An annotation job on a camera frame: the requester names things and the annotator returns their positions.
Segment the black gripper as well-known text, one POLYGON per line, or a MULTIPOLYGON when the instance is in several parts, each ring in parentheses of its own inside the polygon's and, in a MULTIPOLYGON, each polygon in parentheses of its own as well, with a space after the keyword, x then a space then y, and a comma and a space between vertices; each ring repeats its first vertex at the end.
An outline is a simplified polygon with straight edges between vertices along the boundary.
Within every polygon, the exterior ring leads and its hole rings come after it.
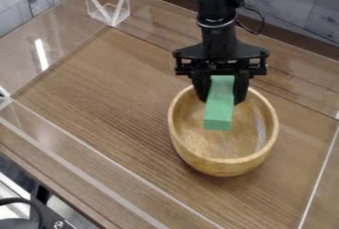
POLYGON ((233 25, 201 27, 201 38, 200 44, 173 51, 175 72, 191 76, 203 102, 207 102, 212 84, 209 74, 233 75, 235 104, 240 104, 247 98, 251 77, 265 75, 268 50, 241 42, 233 25))

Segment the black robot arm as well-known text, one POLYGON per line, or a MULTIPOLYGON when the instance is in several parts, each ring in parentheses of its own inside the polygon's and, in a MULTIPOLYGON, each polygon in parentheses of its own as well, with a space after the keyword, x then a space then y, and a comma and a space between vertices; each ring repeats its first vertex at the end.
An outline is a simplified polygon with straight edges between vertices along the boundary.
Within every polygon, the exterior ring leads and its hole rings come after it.
POLYGON ((175 73, 191 78, 203 102, 212 91, 212 76, 232 76, 235 104, 240 104, 248 95, 249 80, 265 75, 269 52, 237 38, 237 9, 245 6, 245 0, 196 0, 196 3, 201 42, 172 52, 175 73))

